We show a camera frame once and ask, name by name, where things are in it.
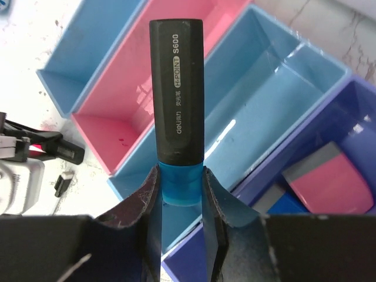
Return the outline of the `teal blue plastic bin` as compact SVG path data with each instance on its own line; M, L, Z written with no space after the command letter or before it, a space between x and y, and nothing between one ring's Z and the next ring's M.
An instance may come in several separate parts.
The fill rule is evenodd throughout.
M234 189L350 75L298 32L249 5L205 59L205 157Z

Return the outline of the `blue highlighter marker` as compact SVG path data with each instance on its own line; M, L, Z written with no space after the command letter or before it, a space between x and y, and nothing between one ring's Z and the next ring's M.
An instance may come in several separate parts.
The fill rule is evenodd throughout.
M204 37L200 19L149 23L157 158L163 200L201 200L204 161Z

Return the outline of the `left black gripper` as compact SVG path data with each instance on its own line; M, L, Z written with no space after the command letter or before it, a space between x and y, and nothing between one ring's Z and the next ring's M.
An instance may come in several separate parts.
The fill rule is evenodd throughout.
M62 138L60 132L36 130L6 119L1 112L1 159L26 162L27 159L47 161L57 158L47 152L47 145Z

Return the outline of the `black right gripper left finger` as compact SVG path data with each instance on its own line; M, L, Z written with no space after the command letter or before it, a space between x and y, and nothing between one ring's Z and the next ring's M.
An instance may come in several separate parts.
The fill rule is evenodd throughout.
M141 186L96 218L114 230L101 251L105 281L159 281L162 251L162 188L159 165Z

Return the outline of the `pink eraser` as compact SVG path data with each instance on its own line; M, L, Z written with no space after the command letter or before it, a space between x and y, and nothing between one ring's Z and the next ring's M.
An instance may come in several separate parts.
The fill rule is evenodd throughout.
M368 183L335 142L291 165L282 175L311 213L361 214L374 205Z

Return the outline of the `blue eraser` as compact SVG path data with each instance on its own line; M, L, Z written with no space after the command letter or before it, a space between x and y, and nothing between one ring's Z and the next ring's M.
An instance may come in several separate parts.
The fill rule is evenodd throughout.
M252 205L259 213L296 214L308 213L299 199L283 186L275 183Z

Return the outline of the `pink plastic bin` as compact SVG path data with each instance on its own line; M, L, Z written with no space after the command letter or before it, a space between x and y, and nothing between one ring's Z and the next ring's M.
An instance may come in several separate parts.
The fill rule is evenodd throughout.
M148 1L72 119L107 174L120 169L153 125L149 22L203 21L209 53L248 1Z

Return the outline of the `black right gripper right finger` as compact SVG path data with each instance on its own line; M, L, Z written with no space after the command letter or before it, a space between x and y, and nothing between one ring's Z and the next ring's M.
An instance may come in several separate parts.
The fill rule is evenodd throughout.
M226 190L214 173L202 174L202 216L207 280L217 281L230 243L228 228L249 225L259 214Z

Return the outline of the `purple plastic bin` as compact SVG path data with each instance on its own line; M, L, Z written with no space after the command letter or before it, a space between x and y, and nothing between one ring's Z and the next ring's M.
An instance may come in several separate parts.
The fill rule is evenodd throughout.
M174 281L374 281L375 87L353 76L163 261Z

